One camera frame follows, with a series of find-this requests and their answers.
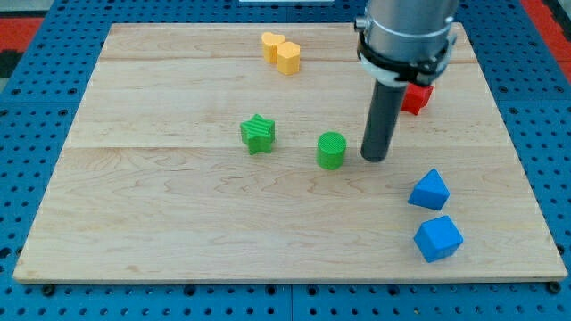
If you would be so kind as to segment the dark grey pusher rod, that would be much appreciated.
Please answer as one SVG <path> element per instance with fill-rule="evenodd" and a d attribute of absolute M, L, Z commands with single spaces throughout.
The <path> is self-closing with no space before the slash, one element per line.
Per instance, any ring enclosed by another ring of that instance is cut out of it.
<path fill-rule="evenodd" d="M 401 111 L 407 86 L 386 86 L 376 82 L 360 148 L 370 162 L 383 161 L 389 151 L 393 131 Z"/>

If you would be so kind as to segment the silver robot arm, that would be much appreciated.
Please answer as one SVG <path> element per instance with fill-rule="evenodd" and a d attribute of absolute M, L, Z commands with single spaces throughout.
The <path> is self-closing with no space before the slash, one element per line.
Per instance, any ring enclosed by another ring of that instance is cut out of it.
<path fill-rule="evenodd" d="M 375 80 L 360 154 L 385 159 L 407 86 L 426 87 L 451 60 L 458 0 L 370 0 L 355 19 L 357 55 Z"/>

